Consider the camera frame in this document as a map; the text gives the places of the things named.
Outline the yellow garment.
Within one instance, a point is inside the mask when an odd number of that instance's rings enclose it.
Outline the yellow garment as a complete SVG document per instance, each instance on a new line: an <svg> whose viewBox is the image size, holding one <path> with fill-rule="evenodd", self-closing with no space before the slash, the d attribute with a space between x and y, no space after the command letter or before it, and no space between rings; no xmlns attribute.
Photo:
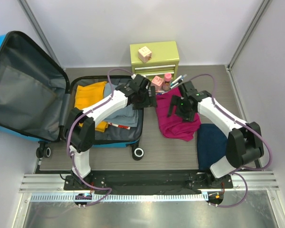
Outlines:
<svg viewBox="0 0 285 228"><path fill-rule="evenodd" d="M98 82L87 86L77 86L74 107L80 110L96 104L104 98L106 82Z"/></svg>

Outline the dark blue jeans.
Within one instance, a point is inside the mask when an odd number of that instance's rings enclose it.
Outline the dark blue jeans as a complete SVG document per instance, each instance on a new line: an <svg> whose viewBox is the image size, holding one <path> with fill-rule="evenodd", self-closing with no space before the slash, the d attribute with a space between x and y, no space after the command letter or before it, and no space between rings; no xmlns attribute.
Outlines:
<svg viewBox="0 0 285 228"><path fill-rule="evenodd" d="M206 171L226 154L227 137L214 124L203 123L197 131L197 158L200 171Z"/></svg>

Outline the magenta cloth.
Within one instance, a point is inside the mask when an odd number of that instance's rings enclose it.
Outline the magenta cloth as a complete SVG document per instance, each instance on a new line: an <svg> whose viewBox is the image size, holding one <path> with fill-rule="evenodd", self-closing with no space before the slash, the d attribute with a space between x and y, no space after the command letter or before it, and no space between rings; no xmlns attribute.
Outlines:
<svg viewBox="0 0 285 228"><path fill-rule="evenodd" d="M174 88L162 95L156 96L157 107L155 108L160 132L166 138L180 139L189 142L193 139L194 133L200 128L201 121L198 114L195 114L193 122L184 122L175 114L168 117L168 111L173 95L180 96L178 88Z"/></svg>

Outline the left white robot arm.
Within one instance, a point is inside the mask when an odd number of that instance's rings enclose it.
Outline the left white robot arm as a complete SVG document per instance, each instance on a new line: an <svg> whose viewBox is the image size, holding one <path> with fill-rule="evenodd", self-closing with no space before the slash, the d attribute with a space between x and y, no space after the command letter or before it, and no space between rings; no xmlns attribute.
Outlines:
<svg viewBox="0 0 285 228"><path fill-rule="evenodd" d="M64 136L66 152L72 160L75 185L86 190L91 186L89 150L95 143L95 128L105 118L128 105L133 109L156 107L155 87L145 76L134 74L126 84L111 90L109 96L82 110L73 108L68 115Z"/></svg>

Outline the blue fish-print suitcase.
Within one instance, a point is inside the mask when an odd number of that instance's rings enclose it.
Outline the blue fish-print suitcase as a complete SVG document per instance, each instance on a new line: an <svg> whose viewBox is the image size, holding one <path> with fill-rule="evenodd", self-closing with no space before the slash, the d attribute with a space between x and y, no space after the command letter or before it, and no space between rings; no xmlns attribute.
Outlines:
<svg viewBox="0 0 285 228"><path fill-rule="evenodd" d="M130 81L131 76L113 76L95 81L106 82L104 98L112 89ZM66 140L64 127L75 104L80 79L69 81L64 70L28 35L10 31L0 36L0 127L35 138L38 158L49 157L48 143ZM125 147L140 160L144 152L138 143L143 131L143 110L138 111L137 127L130 130L100 122L95 128L92 147Z"/></svg>

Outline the grey blue garment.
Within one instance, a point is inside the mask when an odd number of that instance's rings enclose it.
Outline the grey blue garment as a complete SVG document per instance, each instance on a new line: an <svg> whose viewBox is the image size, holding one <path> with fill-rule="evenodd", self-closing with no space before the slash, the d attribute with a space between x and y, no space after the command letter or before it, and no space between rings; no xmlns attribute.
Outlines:
<svg viewBox="0 0 285 228"><path fill-rule="evenodd" d="M127 127L137 127L138 124L138 111L133 109L130 104L123 109L117 110L103 120L103 122L123 125Z"/></svg>

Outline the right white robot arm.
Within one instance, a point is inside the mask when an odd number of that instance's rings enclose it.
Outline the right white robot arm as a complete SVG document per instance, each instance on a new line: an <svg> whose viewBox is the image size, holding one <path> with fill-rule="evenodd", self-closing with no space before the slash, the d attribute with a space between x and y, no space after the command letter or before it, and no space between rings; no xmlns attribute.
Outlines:
<svg viewBox="0 0 285 228"><path fill-rule="evenodd" d="M180 95L171 98L168 116L175 114L191 122L195 114L199 113L210 119L227 138L225 155L210 166L210 173L204 177L208 187L217 187L222 177L264 155L259 124L237 118L221 106L211 93L199 92L191 82L180 85L179 91Z"/></svg>

